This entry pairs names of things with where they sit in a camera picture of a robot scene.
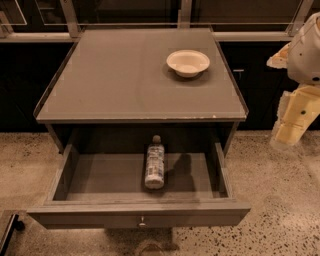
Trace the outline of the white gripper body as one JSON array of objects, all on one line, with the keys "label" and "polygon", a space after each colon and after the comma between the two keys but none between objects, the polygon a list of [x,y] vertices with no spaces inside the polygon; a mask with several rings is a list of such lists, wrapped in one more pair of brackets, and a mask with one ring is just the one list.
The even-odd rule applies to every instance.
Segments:
[{"label": "white gripper body", "polygon": [[320,84],[320,12],[309,17],[289,45],[288,77],[300,84]]}]

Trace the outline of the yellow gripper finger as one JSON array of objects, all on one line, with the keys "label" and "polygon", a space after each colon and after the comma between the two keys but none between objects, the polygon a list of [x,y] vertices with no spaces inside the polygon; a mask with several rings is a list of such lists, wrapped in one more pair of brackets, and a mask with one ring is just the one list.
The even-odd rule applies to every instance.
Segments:
[{"label": "yellow gripper finger", "polygon": [[276,149],[295,146],[319,115],[319,85],[300,84],[293,92],[284,91],[272,129],[271,146]]},{"label": "yellow gripper finger", "polygon": [[267,60],[266,65],[271,68],[286,69],[289,46],[290,44],[283,46],[277,53]]}]

